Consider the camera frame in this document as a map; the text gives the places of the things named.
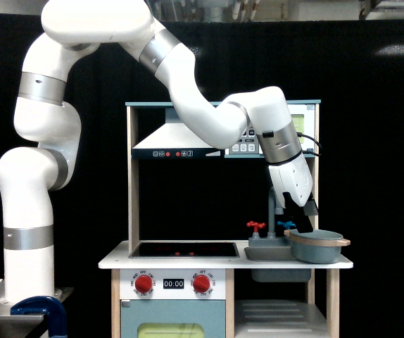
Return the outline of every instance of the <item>black backdrop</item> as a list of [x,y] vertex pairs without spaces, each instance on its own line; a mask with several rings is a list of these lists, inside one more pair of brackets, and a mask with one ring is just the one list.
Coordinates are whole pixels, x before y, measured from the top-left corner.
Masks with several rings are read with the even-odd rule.
[[[341,336],[404,330],[404,21],[248,24],[167,23],[198,50],[196,79],[210,101],[277,85],[287,99],[321,99],[320,225],[352,241],[355,267],[341,272]],[[13,129],[23,58],[42,33],[38,17],[0,15],[0,157],[31,145]],[[110,273],[98,262],[127,238],[126,101],[169,101],[164,86],[118,45],[102,45],[71,70],[65,100],[79,111],[74,178],[51,194],[56,285],[73,286],[70,337],[109,337]],[[141,134],[163,122],[141,116]],[[141,163],[143,238],[246,239],[266,221],[261,161]],[[0,277],[3,276],[0,202]],[[317,305],[325,312],[325,273]],[[236,298],[300,289],[257,285],[236,274]]]

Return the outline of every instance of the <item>light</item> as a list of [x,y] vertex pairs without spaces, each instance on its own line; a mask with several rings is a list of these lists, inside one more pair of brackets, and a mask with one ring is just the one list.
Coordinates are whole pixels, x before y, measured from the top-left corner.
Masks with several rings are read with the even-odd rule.
[[377,56],[404,56],[404,44],[392,44],[390,46],[386,46],[378,52],[376,52]]

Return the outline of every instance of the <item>stovetop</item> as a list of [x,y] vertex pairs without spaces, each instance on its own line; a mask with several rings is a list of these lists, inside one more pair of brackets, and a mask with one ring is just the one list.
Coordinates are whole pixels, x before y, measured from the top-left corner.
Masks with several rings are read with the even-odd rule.
[[239,257],[235,243],[140,243],[130,258],[235,258]]

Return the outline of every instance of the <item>wooden frame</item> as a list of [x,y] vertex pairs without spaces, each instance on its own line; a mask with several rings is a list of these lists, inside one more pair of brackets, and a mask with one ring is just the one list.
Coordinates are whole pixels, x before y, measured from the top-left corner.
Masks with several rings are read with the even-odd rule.
[[[127,107],[127,165],[128,165],[128,208],[129,208],[129,252],[139,243],[139,164],[132,159],[132,148],[138,142],[138,111]],[[319,105],[315,105],[315,138],[319,140]],[[313,177],[313,196],[319,196],[319,159],[310,160]],[[317,216],[310,221],[315,229],[319,228]],[[120,338],[120,270],[112,270],[111,281],[112,338]],[[315,269],[305,284],[305,300],[315,303]],[[331,338],[339,338],[339,269],[327,269],[327,329]],[[234,269],[226,269],[226,338],[234,338]]]

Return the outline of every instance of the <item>blue faucet handle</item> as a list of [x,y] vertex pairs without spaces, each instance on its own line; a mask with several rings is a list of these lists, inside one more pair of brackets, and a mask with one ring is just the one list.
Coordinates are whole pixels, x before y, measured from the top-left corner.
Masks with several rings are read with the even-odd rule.
[[11,315],[44,314],[50,338],[67,338],[68,326],[64,306],[56,298],[35,296],[24,299],[11,308]]
[[280,221],[278,221],[277,225],[280,225],[280,226],[284,227],[287,230],[291,229],[292,227],[296,227],[296,224],[294,224],[290,220],[288,222],[280,222]]

